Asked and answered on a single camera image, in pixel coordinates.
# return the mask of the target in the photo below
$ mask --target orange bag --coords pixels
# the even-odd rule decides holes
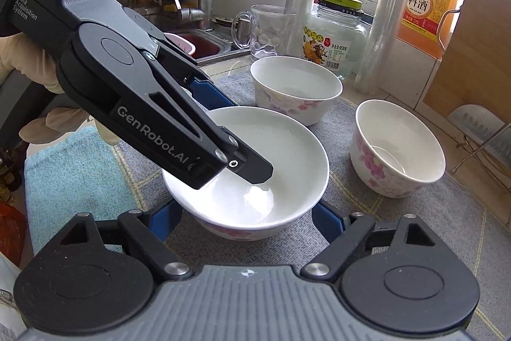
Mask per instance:
[[[0,202],[0,252],[19,266],[25,243],[27,220],[9,204]]]

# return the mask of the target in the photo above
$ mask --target glass mug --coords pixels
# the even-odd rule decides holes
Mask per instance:
[[[233,20],[233,43],[241,49],[250,48],[255,58],[287,55],[287,47],[295,14],[284,13],[281,6],[254,5],[250,12],[240,12]],[[236,25],[240,18],[250,20],[250,39],[247,44],[239,41]]]

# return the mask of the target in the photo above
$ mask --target pink flower pattern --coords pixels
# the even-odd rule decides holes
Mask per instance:
[[[212,229],[215,229],[221,233],[225,233],[231,237],[248,237],[252,235],[252,233],[249,231],[227,229],[225,227],[221,227],[219,225],[211,223],[208,223],[208,227],[211,227]]]
[[[272,96],[270,96],[270,94],[268,94],[268,92],[266,92],[264,89],[263,89],[263,92],[266,95],[266,97],[270,103],[270,108],[271,108],[270,110],[274,110],[276,112],[283,113],[287,116],[289,116],[291,114],[298,114],[298,113],[300,113],[300,111],[307,110],[311,107],[316,108],[318,106],[318,103],[321,103],[318,101],[310,101],[310,100],[300,101],[299,99],[290,98],[283,104],[285,104],[286,107],[290,107],[290,105],[291,106],[294,105],[294,107],[290,107],[289,109],[283,109],[282,107],[278,106],[279,101],[277,99],[274,99]]]
[[[358,131],[354,133],[352,147],[355,148],[351,149],[351,156],[357,174],[370,188],[375,191],[377,189],[378,193],[390,198],[402,198],[422,188],[422,184],[410,184],[409,180],[401,178],[382,164]]]
[[[357,133],[357,148],[362,153],[360,158],[364,161],[365,167],[370,170],[372,181],[378,184],[373,178],[385,179],[383,165],[375,163],[375,156],[371,149],[365,144],[362,137]]]

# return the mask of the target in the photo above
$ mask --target gray table mat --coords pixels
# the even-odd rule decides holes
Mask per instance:
[[[239,105],[255,105],[249,72],[220,79],[215,84]],[[346,213],[361,211],[379,220],[395,221],[404,213],[418,214],[479,281],[481,300],[469,333],[481,341],[509,337],[511,235],[466,188],[447,174],[435,184],[402,199],[388,199],[366,187],[349,160],[355,110],[351,102],[340,98],[321,122],[310,127],[330,161],[325,200]],[[154,163],[124,142],[113,152],[140,208],[148,209],[171,197]],[[166,244],[194,268],[219,263],[301,267],[327,246],[314,227],[310,212],[277,236],[256,242],[222,239],[185,213]]]

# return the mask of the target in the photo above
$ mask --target water in bowl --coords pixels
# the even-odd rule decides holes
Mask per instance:
[[[299,98],[308,98],[308,94],[301,90],[297,89],[296,87],[288,87],[288,86],[282,86],[278,89],[280,93],[283,94],[289,94],[290,96],[299,97]]]
[[[405,169],[399,163],[399,161],[392,156],[392,154],[386,151],[384,148],[379,148],[377,146],[372,147],[375,152],[378,154],[380,158],[382,158],[386,163],[388,163],[391,167],[398,170],[399,172],[406,174]]]
[[[267,183],[252,185],[229,170],[222,171],[202,191],[204,198],[195,208],[226,224],[265,223],[274,208],[273,191]]]

